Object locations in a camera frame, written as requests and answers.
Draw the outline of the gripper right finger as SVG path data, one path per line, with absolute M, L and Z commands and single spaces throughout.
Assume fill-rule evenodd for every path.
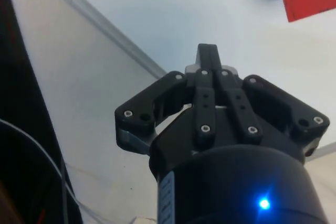
M 222 67 L 216 45 L 211 45 L 211 61 L 218 87 L 245 138 L 254 143 L 265 140 L 265 122 L 294 142 L 304 156 L 312 156 L 330 125 L 326 115 L 260 76 L 240 79 Z

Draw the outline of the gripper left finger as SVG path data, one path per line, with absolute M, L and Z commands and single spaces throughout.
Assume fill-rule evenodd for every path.
M 182 74 L 172 71 L 132 97 L 115 110 L 117 145 L 138 154 L 149 153 L 157 137 L 156 126 L 169 116 L 192 105 L 192 140 L 199 147 L 209 146 L 216 135 L 214 73 L 217 47 L 199 44 L 196 64 Z

